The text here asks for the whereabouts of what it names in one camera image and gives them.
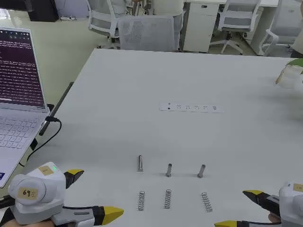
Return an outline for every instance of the mesh chair back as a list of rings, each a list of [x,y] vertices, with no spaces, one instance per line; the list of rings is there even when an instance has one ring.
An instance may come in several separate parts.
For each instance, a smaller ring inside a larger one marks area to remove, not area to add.
[[[252,31],[260,3],[261,0],[227,0],[220,13],[219,30],[234,28]]]
[[[118,29],[123,50],[174,50],[173,16],[123,17],[118,20]]]

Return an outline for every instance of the power strip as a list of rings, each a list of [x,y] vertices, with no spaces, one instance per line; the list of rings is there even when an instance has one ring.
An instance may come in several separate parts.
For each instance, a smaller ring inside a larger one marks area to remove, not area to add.
[[[161,111],[224,113],[219,105],[185,104],[185,103],[160,103]]]

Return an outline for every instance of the metal bolt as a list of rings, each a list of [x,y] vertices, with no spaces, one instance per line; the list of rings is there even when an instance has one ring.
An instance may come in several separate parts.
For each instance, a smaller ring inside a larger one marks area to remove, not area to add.
[[[142,155],[139,155],[138,172],[143,172],[143,159],[142,159]]]
[[[204,165],[204,164],[201,166],[200,172],[198,173],[197,177],[199,177],[199,178],[203,177],[203,172],[205,170],[205,167],[206,167],[206,165]]]
[[[171,168],[172,168],[172,164],[169,163],[169,166],[167,167],[167,173],[166,173],[167,177],[171,177]]]

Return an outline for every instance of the coil spring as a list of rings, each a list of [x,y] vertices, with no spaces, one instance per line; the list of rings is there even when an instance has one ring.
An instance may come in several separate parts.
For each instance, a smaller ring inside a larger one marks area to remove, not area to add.
[[[138,211],[144,211],[145,191],[139,192]]]
[[[206,212],[212,212],[213,211],[213,207],[209,201],[209,198],[208,198],[208,195],[206,192],[203,192],[201,194],[201,200],[202,200],[202,203],[204,204],[204,207],[205,207],[205,211]]]
[[[172,193],[172,191],[170,189],[167,189],[165,191],[165,199],[164,199],[164,208],[165,209],[170,209],[171,193]]]

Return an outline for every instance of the number label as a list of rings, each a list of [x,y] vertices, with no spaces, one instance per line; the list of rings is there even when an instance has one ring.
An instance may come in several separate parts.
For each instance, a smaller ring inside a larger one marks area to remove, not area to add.
[[[41,166],[38,169],[43,173],[44,176],[53,174],[53,171],[50,169],[49,166]]]
[[[38,197],[38,189],[20,187],[17,197],[24,200],[35,200]]]
[[[303,184],[294,183],[294,191],[303,192]]]

